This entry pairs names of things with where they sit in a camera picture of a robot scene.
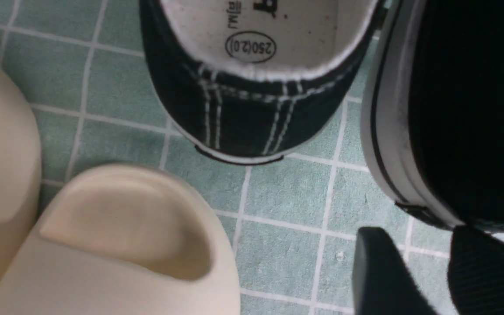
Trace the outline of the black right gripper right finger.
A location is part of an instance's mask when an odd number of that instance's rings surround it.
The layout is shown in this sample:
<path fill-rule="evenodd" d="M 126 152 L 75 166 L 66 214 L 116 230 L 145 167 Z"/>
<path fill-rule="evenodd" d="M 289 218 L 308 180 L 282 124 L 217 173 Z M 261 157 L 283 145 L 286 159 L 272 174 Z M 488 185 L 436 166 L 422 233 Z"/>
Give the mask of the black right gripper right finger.
<path fill-rule="evenodd" d="M 457 227 L 448 287 L 460 315 L 504 315 L 504 242 L 471 227 Z"/>

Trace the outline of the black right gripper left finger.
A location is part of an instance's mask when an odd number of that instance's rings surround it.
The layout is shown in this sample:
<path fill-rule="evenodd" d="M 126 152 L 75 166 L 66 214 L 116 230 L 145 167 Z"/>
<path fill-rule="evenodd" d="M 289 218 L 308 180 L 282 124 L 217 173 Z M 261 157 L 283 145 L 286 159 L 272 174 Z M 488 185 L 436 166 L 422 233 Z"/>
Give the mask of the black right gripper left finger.
<path fill-rule="evenodd" d="M 357 231 L 352 271 L 357 315 L 435 315 L 394 241 L 380 227 Z"/>

